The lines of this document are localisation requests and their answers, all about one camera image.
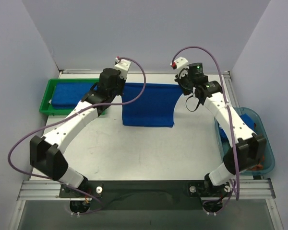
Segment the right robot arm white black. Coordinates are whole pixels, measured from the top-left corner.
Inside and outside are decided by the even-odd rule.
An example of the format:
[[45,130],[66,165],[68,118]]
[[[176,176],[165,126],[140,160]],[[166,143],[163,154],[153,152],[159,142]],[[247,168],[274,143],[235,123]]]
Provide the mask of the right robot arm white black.
[[223,84],[209,81],[200,64],[180,68],[175,81],[182,88],[183,94],[197,98],[198,104],[210,111],[230,144],[222,164],[205,176],[206,187],[221,186],[262,161],[266,138],[256,134],[241,119],[227,100]]

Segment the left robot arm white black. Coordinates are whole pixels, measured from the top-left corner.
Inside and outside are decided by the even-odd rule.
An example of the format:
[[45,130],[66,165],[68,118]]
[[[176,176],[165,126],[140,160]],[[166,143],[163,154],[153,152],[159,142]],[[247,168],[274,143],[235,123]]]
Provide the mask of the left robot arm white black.
[[30,164],[53,181],[59,181],[79,189],[86,178],[71,168],[63,154],[71,141],[91,121],[98,118],[121,95],[127,79],[127,70],[119,67],[106,68],[99,81],[81,98],[68,121],[55,127],[42,137],[30,140]]

